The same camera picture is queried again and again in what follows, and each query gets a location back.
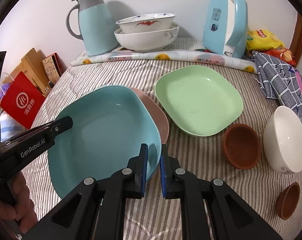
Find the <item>human hand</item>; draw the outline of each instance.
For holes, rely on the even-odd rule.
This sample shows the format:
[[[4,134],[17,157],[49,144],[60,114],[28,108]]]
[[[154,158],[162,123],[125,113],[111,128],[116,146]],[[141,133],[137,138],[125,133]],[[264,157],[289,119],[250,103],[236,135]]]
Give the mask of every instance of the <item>human hand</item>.
[[[17,203],[12,207],[0,200],[0,218],[3,220],[21,220],[20,230],[25,234],[38,222],[38,219],[34,212],[34,203],[30,199],[30,190],[22,172],[13,177],[12,191],[17,195]]]

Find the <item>red paper bag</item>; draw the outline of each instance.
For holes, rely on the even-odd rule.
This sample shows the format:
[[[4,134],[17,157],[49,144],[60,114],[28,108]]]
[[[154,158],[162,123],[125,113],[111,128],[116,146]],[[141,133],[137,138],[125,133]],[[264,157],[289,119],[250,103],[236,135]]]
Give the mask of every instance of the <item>red paper bag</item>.
[[[1,107],[12,118],[30,129],[45,98],[31,81],[20,72],[1,100]]]

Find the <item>pink patch on cloth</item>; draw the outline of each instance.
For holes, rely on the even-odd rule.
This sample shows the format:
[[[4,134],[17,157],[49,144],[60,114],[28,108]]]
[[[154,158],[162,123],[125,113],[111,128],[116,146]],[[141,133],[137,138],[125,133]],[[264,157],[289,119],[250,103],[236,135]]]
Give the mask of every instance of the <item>pink patch on cloth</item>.
[[[302,94],[302,77],[300,75],[300,72],[296,70],[295,71],[295,76],[297,77],[297,82],[298,82],[298,85],[300,87],[301,94]]]

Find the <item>blue plate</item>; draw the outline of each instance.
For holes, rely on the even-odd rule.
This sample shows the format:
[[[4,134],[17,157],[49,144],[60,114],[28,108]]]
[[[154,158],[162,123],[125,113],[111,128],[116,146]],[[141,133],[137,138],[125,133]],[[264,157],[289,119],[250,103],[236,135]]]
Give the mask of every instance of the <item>blue plate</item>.
[[[147,180],[161,153],[159,131],[136,94],[127,87],[106,86],[73,102],[56,120],[70,116],[73,127],[48,150],[50,176],[60,198],[87,177],[110,177],[148,145]]]

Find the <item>electric kettle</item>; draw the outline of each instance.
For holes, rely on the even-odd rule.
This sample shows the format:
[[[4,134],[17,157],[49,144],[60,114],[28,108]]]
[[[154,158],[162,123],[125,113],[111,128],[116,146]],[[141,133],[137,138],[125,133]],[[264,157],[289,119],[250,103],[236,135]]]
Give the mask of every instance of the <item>electric kettle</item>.
[[[88,56],[100,55],[115,49],[119,44],[114,32],[118,29],[103,0],[76,0],[67,14],[66,25],[69,33],[83,40]],[[78,9],[78,24],[80,35],[75,34],[70,27],[70,14]]]
[[[245,0],[210,0],[203,46],[213,53],[241,58],[248,31]]]

